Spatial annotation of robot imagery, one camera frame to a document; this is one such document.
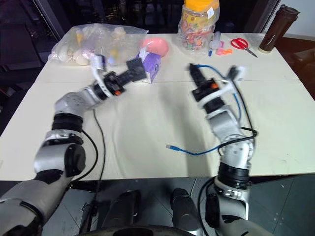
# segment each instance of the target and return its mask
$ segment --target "orange lid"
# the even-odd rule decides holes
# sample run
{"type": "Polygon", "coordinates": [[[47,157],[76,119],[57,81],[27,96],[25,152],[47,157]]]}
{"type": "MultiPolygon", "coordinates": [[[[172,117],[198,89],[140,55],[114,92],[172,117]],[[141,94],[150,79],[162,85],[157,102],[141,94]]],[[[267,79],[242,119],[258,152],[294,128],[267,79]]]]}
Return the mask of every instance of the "orange lid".
{"type": "Polygon", "coordinates": [[[218,8],[219,0],[185,0],[185,7],[193,11],[204,12],[209,9],[212,2],[216,2],[212,7],[218,8]]]}

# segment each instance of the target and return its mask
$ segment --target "red scissors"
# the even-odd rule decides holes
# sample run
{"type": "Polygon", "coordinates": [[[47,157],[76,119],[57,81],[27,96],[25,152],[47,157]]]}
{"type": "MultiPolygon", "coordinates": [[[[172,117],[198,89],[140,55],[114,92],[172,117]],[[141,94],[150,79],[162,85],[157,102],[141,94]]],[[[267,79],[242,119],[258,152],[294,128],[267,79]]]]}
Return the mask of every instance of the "red scissors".
{"type": "Polygon", "coordinates": [[[233,39],[231,41],[231,45],[234,48],[245,50],[245,51],[249,52],[250,54],[252,54],[254,57],[257,57],[255,53],[253,53],[251,50],[248,49],[248,42],[243,38],[233,39]]]}

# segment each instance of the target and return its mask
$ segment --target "plastic bag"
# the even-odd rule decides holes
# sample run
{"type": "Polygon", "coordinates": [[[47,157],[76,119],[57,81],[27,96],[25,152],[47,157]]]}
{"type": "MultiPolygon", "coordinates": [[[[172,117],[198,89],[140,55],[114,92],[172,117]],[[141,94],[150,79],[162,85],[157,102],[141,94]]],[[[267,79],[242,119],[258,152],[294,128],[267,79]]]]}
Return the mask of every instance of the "plastic bag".
{"type": "Polygon", "coordinates": [[[148,33],[145,29],[109,24],[72,27],[53,47],[49,58],[67,64],[87,65],[91,55],[102,54],[110,65],[133,59],[148,33]]]}
{"type": "Polygon", "coordinates": [[[177,33],[179,48],[190,55],[207,54],[219,15],[219,0],[209,1],[203,11],[195,11],[183,5],[177,33]]]}

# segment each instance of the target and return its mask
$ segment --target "thermos bottle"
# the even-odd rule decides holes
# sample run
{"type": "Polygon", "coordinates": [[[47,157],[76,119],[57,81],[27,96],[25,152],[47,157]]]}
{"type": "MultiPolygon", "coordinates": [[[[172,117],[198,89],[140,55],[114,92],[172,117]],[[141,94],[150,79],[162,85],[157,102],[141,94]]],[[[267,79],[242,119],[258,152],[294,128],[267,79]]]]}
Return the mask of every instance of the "thermos bottle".
{"type": "Polygon", "coordinates": [[[298,14],[299,11],[294,8],[284,4],[281,5],[258,49],[262,53],[270,53],[275,47],[277,39],[285,34],[292,23],[297,19],[298,14]]]}

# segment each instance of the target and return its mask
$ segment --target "blue cable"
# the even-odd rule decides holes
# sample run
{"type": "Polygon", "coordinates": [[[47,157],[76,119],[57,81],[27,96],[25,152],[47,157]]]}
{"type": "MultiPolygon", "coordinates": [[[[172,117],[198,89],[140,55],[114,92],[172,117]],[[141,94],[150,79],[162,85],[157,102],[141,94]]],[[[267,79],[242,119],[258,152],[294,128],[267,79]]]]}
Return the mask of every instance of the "blue cable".
{"type": "Polygon", "coordinates": [[[190,151],[187,151],[187,150],[184,150],[184,149],[181,149],[181,148],[179,148],[179,147],[172,146],[172,145],[166,145],[166,147],[167,147],[168,149],[171,149],[171,150],[174,150],[174,151],[182,151],[182,152],[188,153],[188,154],[193,155],[193,156],[203,155],[203,154],[206,154],[206,153],[208,153],[208,152],[214,151],[214,150],[216,150],[216,149],[219,148],[219,146],[216,146],[216,147],[214,147],[213,149],[210,149],[210,150],[207,150],[207,151],[194,153],[194,152],[190,152],[190,151]]]}
{"type": "MultiPolygon", "coordinates": [[[[212,66],[209,66],[209,65],[196,65],[196,66],[197,66],[198,68],[201,68],[201,67],[210,68],[210,69],[214,70],[215,72],[217,72],[217,74],[220,75],[221,78],[225,79],[225,77],[224,77],[217,69],[215,69],[215,68],[212,67],[212,66]]],[[[238,99],[237,99],[236,94],[233,94],[233,96],[234,96],[235,101],[236,101],[236,103],[237,103],[238,114],[239,114],[239,115],[238,115],[238,121],[240,121],[240,120],[241,120],[241,115],[242,115],[241,105],[240,105],[240,103],[239,103],[239,101],[238,101],[238,99]]],[[[171,150],[174,150],[174,151],[182,151],[182,152],[188,153],[188,154],[193,155],[193,156],[199,156],[199,155],[203,155],[203,154],[206,154],[206,153],[208,153],[208,152],[214,151],[214,150],[218,149],[219,146],[216,146],[216,147],[214,147],[214,148],[212,148],[212,149],[210,149],[210,150],[207,150],[207,151],[195,152],[195,153],[194,153],[194,152],[191,152],[191,151],[187,151],[187,150],[181,149],[181,148],[176,147],[176,146],[172,146],[172,145],[166,145],[166,147],[167,147],[168,149],[171,149],[171,150]]]]}

